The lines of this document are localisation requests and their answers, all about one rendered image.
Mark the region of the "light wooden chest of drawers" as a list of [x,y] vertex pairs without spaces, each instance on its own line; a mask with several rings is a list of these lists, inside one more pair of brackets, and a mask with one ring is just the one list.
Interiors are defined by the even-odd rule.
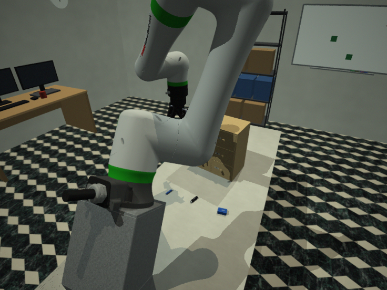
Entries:
[[233,151],[228,149],[230,151],[235,152],[234,159],[233,159],[233,166],[231,166],[232,167],[231,180],[227,179],[229,181],[233,181],[233,179],[237,176],[240,170],[244,167],[248,138],[249,138],[249,131],[250,131],[250,124],[251,122],[249,121],[224,115],[220,130],[237,135],[235,150]]

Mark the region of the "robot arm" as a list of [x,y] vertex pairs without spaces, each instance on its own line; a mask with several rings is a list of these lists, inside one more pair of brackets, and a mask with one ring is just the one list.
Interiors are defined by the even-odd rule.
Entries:
[[135,72],[144,81],[167,78],[166,94],[175,99],[188,95],[189,60],[182,52],[169,51],[198,7],[214,14],[217,27],[185,116],[174,119],[124,110],[108,176],[90,176],[85,189],[65,190],[64,202],[87,200],[112,211],[149,208],[154,204],[152,181],[158,163],[197,167],[210,160],[232,92],[272,12],[273,0],[151,0]]

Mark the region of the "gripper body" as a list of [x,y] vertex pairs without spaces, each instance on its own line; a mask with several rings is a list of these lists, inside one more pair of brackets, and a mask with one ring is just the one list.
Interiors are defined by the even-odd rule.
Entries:
[[182,108],[184,108],[184,105],[186,104],[186,97],[180,98],[180,99],[175,99],[170,97],[170,103],[173,107],[179,110],[180,115],[183,114]]

